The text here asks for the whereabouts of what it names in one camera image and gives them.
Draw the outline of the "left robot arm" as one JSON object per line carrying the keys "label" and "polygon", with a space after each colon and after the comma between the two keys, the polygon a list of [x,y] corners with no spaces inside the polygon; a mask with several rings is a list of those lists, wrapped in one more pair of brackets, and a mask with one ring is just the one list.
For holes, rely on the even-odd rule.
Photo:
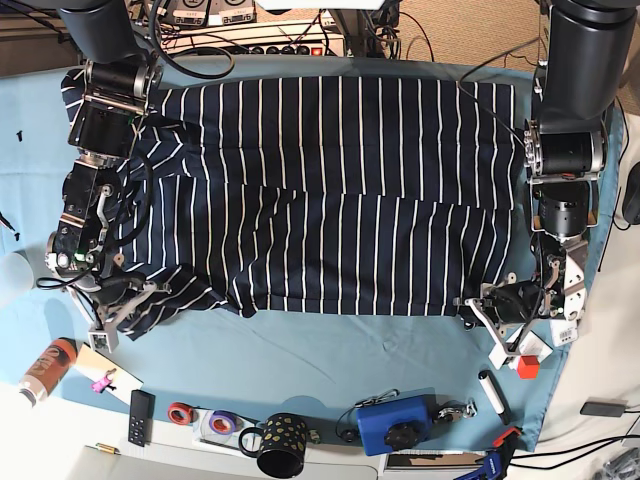
{"label": "left robot arm", "polygon": [[589,229],[599,220],[599,177],[609,114],[637,21],[636,1],[542,1],[538,59],[524,148],[532,253],[529,281],[485,283],[465,310],[507,359],[539,320],[577,321],[587,299]]}

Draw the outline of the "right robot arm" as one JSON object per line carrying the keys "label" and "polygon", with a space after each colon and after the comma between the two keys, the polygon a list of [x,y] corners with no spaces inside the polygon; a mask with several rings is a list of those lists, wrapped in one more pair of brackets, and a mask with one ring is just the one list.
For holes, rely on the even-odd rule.
{"label": "right robot arm", "polygon": [[157,289],[116,263],[119,249],[140,233],[118,237],[116,222],[126,200],[118,173],[133,156],[149,95],[162,75],[158,55],[141,46],[123,1],[45,1],[55,10],[85,56],[84,90],[68,142],[78,150],[62,190],[64,210],[46,263],[52,278],[42,289],[64,289],[88,306],[93,332],[104,334]]}

